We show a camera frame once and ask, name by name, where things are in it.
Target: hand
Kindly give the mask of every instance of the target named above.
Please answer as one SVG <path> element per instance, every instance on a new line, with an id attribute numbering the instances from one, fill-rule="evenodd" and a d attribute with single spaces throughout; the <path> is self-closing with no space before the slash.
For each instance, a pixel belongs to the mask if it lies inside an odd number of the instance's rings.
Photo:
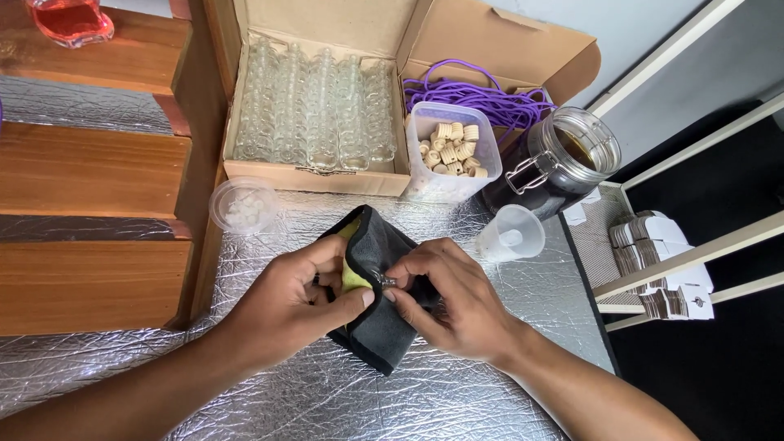
<path id="1" fill-rule="evenodd" d="M 410 286 L 414 275 L 430 278 L 441 293 L 445 314 L 432 316 L 398 288 L 384 296 L 428 343 L 444 352 L 495 366 L 513 355 L 530 333 L 530 326 L 506 311 L 482 267 L 449 238 L 423 242 L 387 275 L 402 287 Z"/>
<path id="2" fill-rule="evenodd" d="M 340 292 L 346 243 L 331 235 L 275 257 L 211 333 L 237 345 L 234 352 L 255 373 L 356 319 L 373 302 L 372 290 L 353 290 L 328 303 L 324 288 Z M 319 286 L 312 286 L 316 273 Z"/>

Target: fingernail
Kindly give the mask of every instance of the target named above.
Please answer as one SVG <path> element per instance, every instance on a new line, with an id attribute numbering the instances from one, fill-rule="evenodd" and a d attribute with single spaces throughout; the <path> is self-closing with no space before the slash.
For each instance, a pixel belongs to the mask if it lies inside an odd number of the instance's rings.
<path id="1" fill-rule="evenodd" d="M 362 293 L 362 303 L 365 304 L 366 308 L 370 306 L 370 304 L 373 303 L 375 299 L 376 299 L 376 295 L 373 293 L 372 290 L 366 290 L 364 293 Z"/>
<path id="2" fill-rule="evenodd" d="M 384 291 L 381 291 L 381 294 L 383 294 L 384 297 L 386 297 L 387 300 L 391 301 L 392 303 L 395 302 L 394 293 L 392 293 L 392 291 L 384 290 Z"/>

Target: purple string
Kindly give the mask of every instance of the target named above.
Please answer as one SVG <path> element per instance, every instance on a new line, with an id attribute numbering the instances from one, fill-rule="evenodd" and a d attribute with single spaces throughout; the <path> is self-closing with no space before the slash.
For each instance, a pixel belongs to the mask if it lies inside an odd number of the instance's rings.
<path id="1" fill-rule="evenodd" d="M 495 88 L 475 86 L 449 78 L 441 78 L 436 82 L 431 82 L 430 74 L 448 63 L 462 64 L 485 74 L 493 82 Z M 492 126 L 509 127 L 499 138 L 499 142 L 514 129 L 530 129 L 531 126 L 542 120 L 542 112 L 557 108 L 555 104 L 545 101 L 545 94 L 541 89 L 534 89 L 530 92 L 505 93 L 501 90 L 501 85 L 490 75 L 490 72 L 455 58 L 434 64 L 427 70 L 424 80 L 403 80 L 403 93 L 408 96 L 405 108 L 409 113 L 414 108 L 414 104 L 420 101 L 455 104 L 483 112 L 487 115 Z M 540 95 L 539 100 L 535 98 L 536 95 Z"/>

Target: table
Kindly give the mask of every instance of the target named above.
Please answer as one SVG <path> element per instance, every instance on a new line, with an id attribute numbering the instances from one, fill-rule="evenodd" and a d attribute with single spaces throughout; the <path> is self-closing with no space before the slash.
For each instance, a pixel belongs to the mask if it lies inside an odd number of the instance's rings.
<path id="1" fill-rule="evenodd" d="M 472 239 L 491 219 L 460 206 L 280 191 L 271 231 L 225 234 L 210 316 L 184 333 L 130 330 L 0 339 L 0 417 L 136 366 L 220 321 L 276 255 L 313 242 L 361 204 L 416 242 L 449 236 L 482 264 L 503 303 L 546 337 L 613 372 L 583 280 L 558 218 L 544 222 L 537 257 L 483 261 Z M 197 439 L 567 439 L 508 377 L 417 338 L 383 377 L 327 338 L 235 386 L 182 423 L 169 441 Z"/>

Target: clip-top jar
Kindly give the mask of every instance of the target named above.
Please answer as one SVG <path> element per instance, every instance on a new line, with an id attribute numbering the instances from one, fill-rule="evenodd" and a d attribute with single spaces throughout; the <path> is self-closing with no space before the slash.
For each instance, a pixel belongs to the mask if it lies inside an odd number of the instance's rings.
<path id="1" fill-rule="evenodd" d="M 501 152 L 501 177 L 482 190 L 497 213 L 518 204 L 548 219 L 591 193 L 621 166 L 621 150 L 610 129 L 580 108 L 559 108 L 537 122 L 518 146 Z"/>

